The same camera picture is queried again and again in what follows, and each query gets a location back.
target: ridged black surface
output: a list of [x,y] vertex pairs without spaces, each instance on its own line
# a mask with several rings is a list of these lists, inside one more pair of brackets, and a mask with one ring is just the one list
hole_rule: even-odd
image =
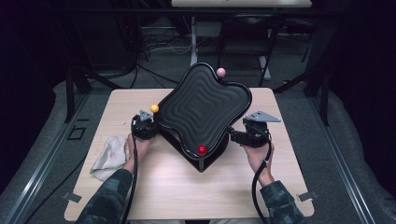
[[249,108],[250,90],[240,83],[222,82],[206,63],[193,65],[180,84],[159,104],[155,121],[176,131],[180,144],[192,158],[201,158],[196,148],[216,149],[227,125],[236,122]]

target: light wood table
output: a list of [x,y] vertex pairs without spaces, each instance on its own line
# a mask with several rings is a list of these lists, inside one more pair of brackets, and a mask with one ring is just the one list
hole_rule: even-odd
[[172,7],[311,7],[310,0],[172,0]]
[[[171,90],[116,90],[110,95],[105,112],[79,175],[74,193],[79,203],[69,202],[64,217],[76,220],[102,182],[90,175],[109,136],[127,136],[132,117],[140,109],[149,111]],[[281,118],[274,94],[269,89],[251,89],[253,102],[247,114],[263,110]],[[244,131],[242,119],[233,126]],[[273,175],[283,182],[291,195],[306,193],[305,182],[283,122],[268,123],[276,146]],[[168,142],[157,135],[147,157],[139,164],[139,175],[129,219],[212,219],[257,217],[251,199],[253,172],[245,150],[229,143],[224,154],[206,171],[199,173]],[[259,203],[265,216],[268,211],[259,191]],[[314,213],[310,201],[297,206],[306,216]]]

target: sleeve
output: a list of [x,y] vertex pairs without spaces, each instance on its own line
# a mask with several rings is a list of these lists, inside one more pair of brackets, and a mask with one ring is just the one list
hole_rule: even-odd
[[120,223],[132,179],[129,171],[116,171],[91,197],[76,223]]
[[260,193],[268,208],[271,223],[307,223],[306,218],[297,208],[294,198],[280,181],[263,187]]

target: tape piece on table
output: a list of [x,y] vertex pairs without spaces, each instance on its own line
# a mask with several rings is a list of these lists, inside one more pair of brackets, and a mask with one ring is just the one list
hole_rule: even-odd
[[318,196],[319,195],[317,194],[316,191],[312,191],[312,192],[307,192],[307,193],[304,193],[304,194],[297,194],[297,199],[300,200],[301,202],[304,202],[306,200],[313,201]]
[[81,196],[70,192],[64,193],[64,195],[62,195],[62,198],[74,203],[79,203],[79,200],[81,200]]

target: person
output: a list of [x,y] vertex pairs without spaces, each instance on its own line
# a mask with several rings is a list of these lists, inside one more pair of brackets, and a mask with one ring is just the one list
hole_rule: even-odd
[[[150,140],[136,138],[138,162],[141,162],[149,150]],[[128,135],[127,144],[130,155],[134,155],[134,142],[131,134]],[[269,150],[269,145],[262,147],[241,146],[247,153],[247,160],[254,173],[259,169]],[[262,186],[260,190],[270,214],[271,223],[306,223],[306,218],[297,208],[293,197],[280,181],[275,181],[271,174],[271,164],[274,153],[268,161],[267,167],[259,177]],[[128,160],[122,169],[109,177],[88,201],[76,223],[120,223],[125,200],[132,185],[134,173],[134,160]],[[210,223],[238,223],[232,220],[213,220]]]

